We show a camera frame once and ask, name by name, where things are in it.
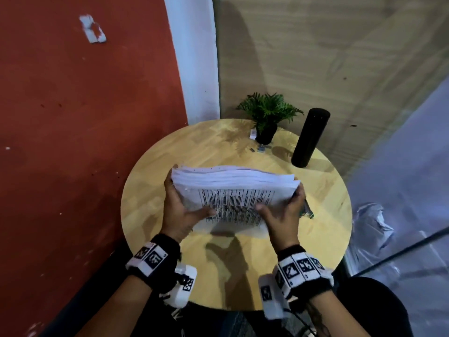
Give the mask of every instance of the red wall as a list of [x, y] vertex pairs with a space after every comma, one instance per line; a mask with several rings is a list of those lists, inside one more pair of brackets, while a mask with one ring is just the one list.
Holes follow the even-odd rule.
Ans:
[[127, 175], [187, 119], [163, 0], [2, 0], [0, 24], [0, 334], [27, 336], [109, 257]]

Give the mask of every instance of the round wooden table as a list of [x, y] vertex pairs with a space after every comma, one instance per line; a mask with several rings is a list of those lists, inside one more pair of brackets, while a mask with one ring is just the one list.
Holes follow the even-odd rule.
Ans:
[[[299, 225], [301, 245], [334, 269], [348, 247], [352, 228], [346, 186], [330, 161], [316, 149], [306, 168], [290, 163], [298, 136], [279, 128], [264, 153], [249, 139], [253, 123], [218, 119], [177, 130], [153, 145], [126, 180], [121, 202], [122, 228], [133, 253], [156, 235], [162, 224], [163, 182], [173, 164], [188, 167], [238, 165], [295, 174], [304, 184], [315, 214]], [[182, 261], [198, 269], [190, 300], [224, 310], [262, 310], [257, 285], [277, 262], [269, 239], [215, 236], [192, 232], [181, 243]]]

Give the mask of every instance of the stack of paper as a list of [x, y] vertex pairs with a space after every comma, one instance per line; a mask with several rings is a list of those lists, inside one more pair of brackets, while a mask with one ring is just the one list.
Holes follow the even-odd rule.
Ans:
[[173, 185], [188, 210], [212, 207], [217, 214], [200, 221], [194, 231], [243, 233], [266, 237], [268, 230], [254, 209], [256, 203], [279, 211], [300, 181], [294, 175], [277, 175], [237, 166], [181, 167], [172, 170]]

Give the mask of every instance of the black bottle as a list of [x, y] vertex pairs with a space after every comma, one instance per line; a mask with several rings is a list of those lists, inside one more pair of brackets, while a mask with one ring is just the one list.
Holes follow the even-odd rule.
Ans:
[[330, 113], [325, 109], [313, 108], [307, 114], [306, 122], [291, 157], [291, 164], [298, 168], [305, 168], [310, 161], [321, 134], [329, 120]]

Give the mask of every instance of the tattoo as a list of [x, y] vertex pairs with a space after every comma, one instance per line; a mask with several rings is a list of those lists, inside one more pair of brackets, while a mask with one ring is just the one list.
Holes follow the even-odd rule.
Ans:
[[307, 309], [310, 319], [311, 319], [313, 325], [315, 325], [315, 328], [317, 329], [317, 331], [321, 332], [321, 334], [325, 337], [331, 337], [329, 329], [323, 324], [323, 316], [318, 311], [318, 309], [315, 306], [313, 306], [312, 303], [307, 303], [306, 309]]

